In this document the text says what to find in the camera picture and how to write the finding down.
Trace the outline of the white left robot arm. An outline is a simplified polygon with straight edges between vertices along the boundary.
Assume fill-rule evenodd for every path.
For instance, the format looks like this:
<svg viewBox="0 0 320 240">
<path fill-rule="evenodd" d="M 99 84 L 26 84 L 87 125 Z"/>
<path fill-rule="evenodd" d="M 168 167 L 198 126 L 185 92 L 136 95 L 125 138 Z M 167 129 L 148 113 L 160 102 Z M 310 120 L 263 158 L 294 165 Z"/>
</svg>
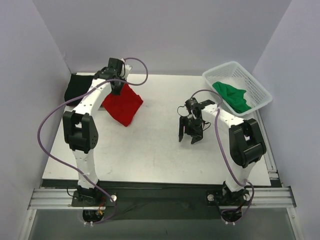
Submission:
<svg viewBox="0 0 320 240">
<path fill-rule="evenodd" d="M 78 199 L 90 206 L 97 205 L 102 199 L 102 193 L 97 189 L 99 178 L 94 163 L 94 148 L 99 139 L 94 116 L 108 94 L 121 90 L 124 84 L 114 80 L 124 80 L 126 73 L 124 59 L 110 58 L 108 65 L 93 76 L 88 95 L 62 116 L 64 140 L 72 150 L 79 170 Z"/>
</svg>

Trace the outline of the red t shirt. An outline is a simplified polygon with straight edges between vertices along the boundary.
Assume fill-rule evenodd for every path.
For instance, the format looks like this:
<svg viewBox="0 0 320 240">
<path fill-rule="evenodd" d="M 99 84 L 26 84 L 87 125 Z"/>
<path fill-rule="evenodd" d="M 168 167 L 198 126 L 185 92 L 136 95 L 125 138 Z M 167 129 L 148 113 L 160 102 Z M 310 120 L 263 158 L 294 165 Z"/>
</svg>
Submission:
<svg viewBox="0 0 320 240">
<path fill-rule="evenodd" d="M 120 95 L 110 93 L 102 102 L 102 106 L 114 120 L 128 127 L 143 102 L 142 98 L 125 84 Z"/>
</svg>

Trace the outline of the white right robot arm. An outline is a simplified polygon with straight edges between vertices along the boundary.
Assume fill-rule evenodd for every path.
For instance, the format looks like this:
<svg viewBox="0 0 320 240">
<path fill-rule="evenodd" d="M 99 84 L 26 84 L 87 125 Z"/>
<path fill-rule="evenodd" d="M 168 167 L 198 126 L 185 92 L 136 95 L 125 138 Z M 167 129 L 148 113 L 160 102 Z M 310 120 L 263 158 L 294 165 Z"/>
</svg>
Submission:
<svg viewBox="0 0 320 240">
<path fill-rule="evenodd" d="M 191 137 L 191 144 L 204 137 L 205 125 L 213 125 L 223 160 L 229 172 L 221 192 L 222 200 L 233 204 L 240 197 L 249 175 L 267 148 L 258 122 L 234 116 L 212 100 L 198 102 L 195 97 L 185 101 L 188 115 L 179 117 L 178 140 Z"/>
</svg>

